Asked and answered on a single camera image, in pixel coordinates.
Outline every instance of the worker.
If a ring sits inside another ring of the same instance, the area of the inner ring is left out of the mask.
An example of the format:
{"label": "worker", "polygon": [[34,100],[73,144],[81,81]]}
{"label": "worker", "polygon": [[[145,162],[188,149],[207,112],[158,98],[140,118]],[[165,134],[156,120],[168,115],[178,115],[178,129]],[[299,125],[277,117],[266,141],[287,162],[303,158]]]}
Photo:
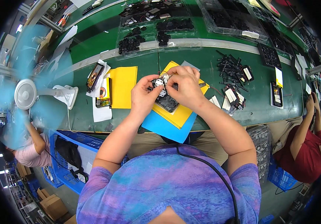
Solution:
{"label": "worker", "polygon": [[44,133],[39,133],[24,116],[25,126],[30,133],[28,139],[18,140],[18,146],[11,146],[14,139],[10,132],[15,131],[13,128],[6,129],[6,125],[0,131],[0,152],[6,162],[12,162],[14,158],[26,167],[45,167],[51,166],[50,146],[48,138]]}
{"label": "worker", "polygon": [[[293,122],[276,143],[273,156],[296,180],[313,183],[321,174],[321,111],[314,92],[307,98],[306,109],[306,117],[300,118],[301,123]],[[314,114],[315,134],[309,129]]]}
{"label": "worker", "polygon": [[[176,66],[167,73],[173,74],[166,86],[169,95],[203,118],[229,155],[227,172],[202,151],[184,144],[157,147],[120,167],[163,90],[158,86],[147,91],[159,75],[145,76],[131,91],[130,114],[97,152],[78,200],[77,223],[258,222],[261,189],[250,136],[204,97],[196,69]],[[173,83],[178,83],[178,91]]]}

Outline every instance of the hand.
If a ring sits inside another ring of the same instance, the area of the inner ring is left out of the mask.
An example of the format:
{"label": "hand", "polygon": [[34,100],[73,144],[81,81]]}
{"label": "hand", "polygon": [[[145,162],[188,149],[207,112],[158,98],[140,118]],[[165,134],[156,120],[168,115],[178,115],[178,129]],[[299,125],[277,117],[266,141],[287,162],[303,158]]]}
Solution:
{"label": "hand", "polygon": [[306,109],[307,109],[307,112],[312,112],[314,113],[314,99],[312,98],[312,94],[310,94],[307,98],[307,101],[306,101]]}
{"label": "hand", "polygon": [[[167,82],[167,92],[178,103],[195,111],[206,101],[204,94],[199,87],[200,73],[189,66],[176,66],[167,72],[172,77]],[[178,83],[178,91],[172,86]]]}
{"label": "hand", "polygon": [[151,81],[159,78],[157,74],[151,74],[140,79],[131,90],[131,114],[142,121],[152,110],[155,99],[163,90],[163,86],[157,86],[151,92],[148,87],[153,88]]}
{"label": "hand", "polygon": [[320,103],[319,103],[319,100],[317,99],[316,93],[312,92],[311,95],[312,95],[312,98],[314,99],[314,106],[316,111],[320,112]]}

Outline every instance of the pink shirt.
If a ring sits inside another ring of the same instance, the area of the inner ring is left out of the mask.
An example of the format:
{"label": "pink shirt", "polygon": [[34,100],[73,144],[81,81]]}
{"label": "pink shirt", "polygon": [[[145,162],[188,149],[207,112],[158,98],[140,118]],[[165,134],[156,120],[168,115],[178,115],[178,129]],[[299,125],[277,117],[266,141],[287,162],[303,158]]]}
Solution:
{"label": "pink shirt", "polygon": [[16,150],[15,158],[18,160],[19,163],[26,167],[45,167],[52,165],[51,156],[47,153],[50,153],[50,144],[48,138],[44,133],[40,135],[46,142],[46,149],[43,150],[42,153],[39,155],[36,152],[35,144],[32,141],[32,138],[29,137],[29,139],[24,144],[25,146]]}

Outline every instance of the blue paper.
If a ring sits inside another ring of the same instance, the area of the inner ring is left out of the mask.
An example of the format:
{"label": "blue paper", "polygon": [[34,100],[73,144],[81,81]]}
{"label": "blue paper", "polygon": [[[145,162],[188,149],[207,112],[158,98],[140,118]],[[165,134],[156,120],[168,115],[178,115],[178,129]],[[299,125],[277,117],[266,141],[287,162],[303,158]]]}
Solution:
{"label": "blue paper", "polygon": [[183,143],[192,129],[196,117],[197,114],[192,112],[182,128],[178,129],[176,126],[152,110],[144,119],[141,126],[170,140]]}

